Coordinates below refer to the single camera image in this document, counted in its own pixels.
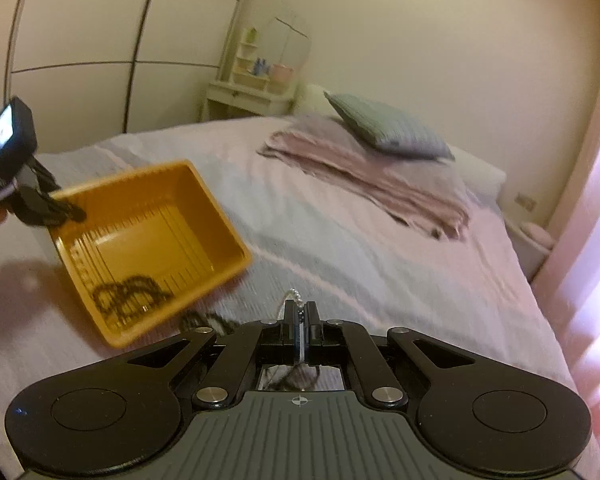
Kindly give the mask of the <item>white sliding wardrobe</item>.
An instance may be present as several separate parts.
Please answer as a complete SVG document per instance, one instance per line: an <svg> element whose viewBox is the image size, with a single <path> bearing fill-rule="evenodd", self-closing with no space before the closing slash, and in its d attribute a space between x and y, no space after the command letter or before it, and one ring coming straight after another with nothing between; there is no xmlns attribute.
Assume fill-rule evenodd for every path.
<svg viewBox="0 0 600 480"><path fill-rule="evenodd" d="M0 109L63 152L196 122L242 0L0 0Z"/></svg>

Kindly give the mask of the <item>grey striped bedspread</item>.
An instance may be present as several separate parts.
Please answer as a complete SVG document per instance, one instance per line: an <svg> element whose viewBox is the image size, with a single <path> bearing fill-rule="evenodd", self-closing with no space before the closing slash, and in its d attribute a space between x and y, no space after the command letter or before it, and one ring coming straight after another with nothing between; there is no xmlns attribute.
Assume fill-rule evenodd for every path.
<svg viewBox="0 0 600 480"><path fill-rule="evenodd" d="M550 323L518 266L500 213L470 201L462 240L436 240L361 196L304 174L260 147L286 120L252 118L120 134L45 154L65 188L135 167L193 163L252 253L248 271L197 301L235 322L272 318L285 292L323 318L373 334L414 328L565 385L572 377ZM24 387L109 358L48 234L0 226L0 474L20 475L4 415Z"/></svg>

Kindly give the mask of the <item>white pillow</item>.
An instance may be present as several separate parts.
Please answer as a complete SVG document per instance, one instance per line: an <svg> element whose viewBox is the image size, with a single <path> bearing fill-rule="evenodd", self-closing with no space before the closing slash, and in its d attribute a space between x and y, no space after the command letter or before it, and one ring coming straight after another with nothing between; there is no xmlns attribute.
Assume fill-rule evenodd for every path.
<svg viewBox="0 0 600 480"><path fill-rule="evenodd" d="M336 110L325 96L326 89L318 84L300 82L292 107L292 114L320 114L338 118ZM506 172L488 162L451 145L450 150L455 157L452 165L465 183L477 194L498 202L506 183Z"/></svg>

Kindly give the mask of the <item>wall power socket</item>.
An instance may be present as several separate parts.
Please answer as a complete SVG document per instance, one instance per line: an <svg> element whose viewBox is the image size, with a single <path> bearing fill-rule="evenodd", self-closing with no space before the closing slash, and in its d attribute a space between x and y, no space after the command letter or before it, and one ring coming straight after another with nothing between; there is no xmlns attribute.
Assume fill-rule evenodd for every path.
<svg viewBox="0 0 600 480"><path fill-rule="evenodd" d="M538 202L529 195L518 193L515 197L515 203L519 207L524 208L525 211L531 212L535 210Z"/></svg>

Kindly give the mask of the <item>golden plastic tray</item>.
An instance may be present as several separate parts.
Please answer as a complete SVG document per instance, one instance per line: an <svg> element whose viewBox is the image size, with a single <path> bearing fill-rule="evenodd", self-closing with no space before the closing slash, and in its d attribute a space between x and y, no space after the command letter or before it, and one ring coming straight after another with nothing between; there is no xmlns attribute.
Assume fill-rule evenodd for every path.
<svg viewBox="0 0 600 480"><path fill-rule="evenodd" d="M60 260L102 338L124 348L175 318L252 261L188 160L64 188L86 220L50 229Z"/></svg>

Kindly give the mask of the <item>green checked pillow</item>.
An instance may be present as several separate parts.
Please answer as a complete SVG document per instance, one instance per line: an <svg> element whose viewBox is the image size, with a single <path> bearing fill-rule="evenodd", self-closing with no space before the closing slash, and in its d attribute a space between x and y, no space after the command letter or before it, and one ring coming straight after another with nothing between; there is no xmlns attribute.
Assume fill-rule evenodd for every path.
<svg viewBox="0 0 600 480"><path fill-rule="evenodd" d="M324 96L348 127L377 151L414 159L455 159L441 136L400 108L347 93L325 91Z"/></svg>

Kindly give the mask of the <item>black jewelry pile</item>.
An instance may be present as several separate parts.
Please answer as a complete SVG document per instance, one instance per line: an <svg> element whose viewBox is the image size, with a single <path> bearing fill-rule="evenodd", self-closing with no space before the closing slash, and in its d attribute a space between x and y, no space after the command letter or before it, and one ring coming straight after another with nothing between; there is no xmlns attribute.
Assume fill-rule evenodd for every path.
<svg viewBox="0 0 600 480"><path fill-rule="evenodd" d="M257 389L281 392L341 391L344 383L337 367L309 366L306 363L267 365L263 367Z"/></svg>

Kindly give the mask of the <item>oval vanity mirror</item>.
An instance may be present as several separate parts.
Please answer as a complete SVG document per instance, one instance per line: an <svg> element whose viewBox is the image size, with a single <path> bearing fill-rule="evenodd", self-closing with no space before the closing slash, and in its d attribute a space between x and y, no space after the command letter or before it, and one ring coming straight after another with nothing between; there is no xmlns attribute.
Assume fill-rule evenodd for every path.
<svg viewBox="0 0 600 480"><path fill-rule="evenodd" d="M311 46L311 29L302 16L276 15L259 32L257 57L268 65L285 65L298 72L306 64Z"/></svg>

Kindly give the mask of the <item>pink storage box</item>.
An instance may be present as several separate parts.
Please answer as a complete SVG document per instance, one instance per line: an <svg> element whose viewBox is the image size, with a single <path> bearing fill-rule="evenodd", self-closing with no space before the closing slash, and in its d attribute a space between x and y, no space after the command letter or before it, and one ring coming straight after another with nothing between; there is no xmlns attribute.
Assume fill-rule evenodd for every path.
<svg viewBox="0 0 600 480"><path fill-rule="evenodd" d="M268 72L271 84L286 86L294 76L294 69L284 64L273 64Z"/></svg>

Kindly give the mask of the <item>white vanity dressing table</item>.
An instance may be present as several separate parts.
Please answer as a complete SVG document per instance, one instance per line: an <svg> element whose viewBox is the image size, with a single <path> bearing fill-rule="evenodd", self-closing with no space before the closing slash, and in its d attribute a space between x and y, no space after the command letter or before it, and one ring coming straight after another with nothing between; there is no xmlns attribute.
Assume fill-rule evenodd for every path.
<svg viewBox="0 0 600 480"><path fill-rule="evenodd" d="M209 82L200 120L212 122L248 116L285 116L294 102L291 84L271 84L268 65L257 57L260 30L246 27L239 36L226 79Z"/></svg>

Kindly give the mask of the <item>pink cushion on nightstand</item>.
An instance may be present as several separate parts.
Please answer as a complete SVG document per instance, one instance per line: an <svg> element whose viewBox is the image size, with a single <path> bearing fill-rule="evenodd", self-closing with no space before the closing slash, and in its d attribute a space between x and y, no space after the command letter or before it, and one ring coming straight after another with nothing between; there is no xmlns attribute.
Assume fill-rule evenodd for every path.
<svg viewBox="0 0 600 480"><path fill-rule="evenodd" d="M543 229L542 226L539 226L536 223L522 222L520 229L529 240L544 247L546 250L552 250L556 244L554 237L552 237L546 229Z"/></svg>

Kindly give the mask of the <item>folded pink blanket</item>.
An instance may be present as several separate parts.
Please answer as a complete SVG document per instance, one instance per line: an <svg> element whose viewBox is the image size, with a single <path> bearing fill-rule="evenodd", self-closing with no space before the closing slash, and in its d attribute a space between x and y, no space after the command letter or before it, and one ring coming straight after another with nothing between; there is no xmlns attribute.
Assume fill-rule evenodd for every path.
<svg viewBox="0 0 600 480"><path fill-rule="evenodd" d="M474 206L453 167L381 153L340 119L297 116L266 138L258 153L358 194L437 240L460 240L468 230Z"/></svg>

